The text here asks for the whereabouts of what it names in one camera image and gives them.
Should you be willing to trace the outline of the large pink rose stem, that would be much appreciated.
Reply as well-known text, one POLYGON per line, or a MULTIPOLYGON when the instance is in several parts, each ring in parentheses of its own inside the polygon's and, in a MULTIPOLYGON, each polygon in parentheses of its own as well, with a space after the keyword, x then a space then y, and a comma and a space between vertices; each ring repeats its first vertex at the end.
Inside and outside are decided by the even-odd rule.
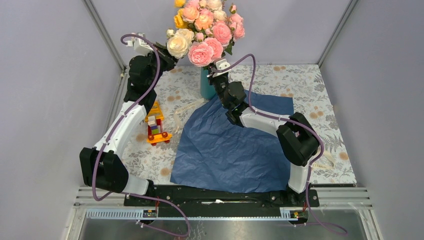
POLYGON ((206 33, 204 41, 213 49, 212 61, 221 58, 224 49, 230 44, 233 38, 229 26, 224 21, 218 21, 204 32, 206 33))

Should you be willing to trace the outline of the peach pink flower stem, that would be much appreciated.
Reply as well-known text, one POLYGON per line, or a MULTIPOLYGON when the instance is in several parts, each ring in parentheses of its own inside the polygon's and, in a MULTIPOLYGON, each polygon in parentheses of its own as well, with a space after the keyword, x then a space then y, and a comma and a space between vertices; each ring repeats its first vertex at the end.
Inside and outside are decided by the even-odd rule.
POLYGON ((209 29, 214 23, 213 13, 207 8, 188 5, 182 8, 182 19, 193 24, 197 31, 209 29))

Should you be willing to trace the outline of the blue wrapping paper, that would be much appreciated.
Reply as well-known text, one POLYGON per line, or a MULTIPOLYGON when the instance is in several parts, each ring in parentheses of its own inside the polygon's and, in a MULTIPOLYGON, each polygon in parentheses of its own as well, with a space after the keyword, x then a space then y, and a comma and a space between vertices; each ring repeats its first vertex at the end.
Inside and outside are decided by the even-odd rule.
POLYGON ((290 162, 277 137, 229 122, 217 96, 185 123, 170 181, 232 193, 285 190, 290 162))

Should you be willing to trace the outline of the pink rose flower stem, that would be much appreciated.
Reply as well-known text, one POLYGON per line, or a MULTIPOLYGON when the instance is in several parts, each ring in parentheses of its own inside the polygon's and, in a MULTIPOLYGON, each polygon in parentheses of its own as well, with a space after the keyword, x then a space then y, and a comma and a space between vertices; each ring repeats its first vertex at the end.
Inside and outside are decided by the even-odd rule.
POLYGON ((235 42, 245 37, 246 33, 243 17, 241 17, 238 13, 234 13, 228 18, 228 22, 235 42))

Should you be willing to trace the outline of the pink flowers bunch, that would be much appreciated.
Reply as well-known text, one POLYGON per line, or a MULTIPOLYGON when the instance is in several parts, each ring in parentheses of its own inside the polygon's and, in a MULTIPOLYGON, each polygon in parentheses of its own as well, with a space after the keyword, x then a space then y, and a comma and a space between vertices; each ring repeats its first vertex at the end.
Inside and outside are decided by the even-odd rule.
POLYGON ((212 62, 214 50, 205 42, 195 42, 188 50, 189 61, 197 67, 205 67, 212 62))

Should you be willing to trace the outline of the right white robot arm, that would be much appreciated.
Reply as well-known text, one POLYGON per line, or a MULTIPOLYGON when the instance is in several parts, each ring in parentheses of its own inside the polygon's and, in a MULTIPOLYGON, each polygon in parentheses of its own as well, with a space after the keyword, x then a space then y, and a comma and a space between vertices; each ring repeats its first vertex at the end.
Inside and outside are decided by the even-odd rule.
POLYGON ((278 115, 250 106, 247 94, 240 81, 229 81, 228 73, 210 72, 208 82, 214 87, 226 116, 233 124, 252 128, 278 138, 285 158, 290 162, 287 201, 293 206, 301 205, 306 199, 309 186, 311 162, 323 143, 305 116, 278 115))

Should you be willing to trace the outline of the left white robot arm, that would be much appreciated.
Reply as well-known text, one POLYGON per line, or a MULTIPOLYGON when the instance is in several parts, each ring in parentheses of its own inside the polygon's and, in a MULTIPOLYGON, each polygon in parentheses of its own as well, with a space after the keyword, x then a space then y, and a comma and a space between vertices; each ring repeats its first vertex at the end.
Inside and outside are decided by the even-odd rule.
POLYGON ((133 131, 153 108, 157 98, 154 87, 159 78, 178 62, 165 46, 155 43, 153 47, 145 56, 130 60, 127 92, 118 116, 94 147, 84 147, 79 154, 84 184, 91 187, 97 201, 102 200, 97 189, 108 194, 136 194, 144 206, 155 200, 155 192, 149 188, 152 181, 131 175, 122 162, 133 131))

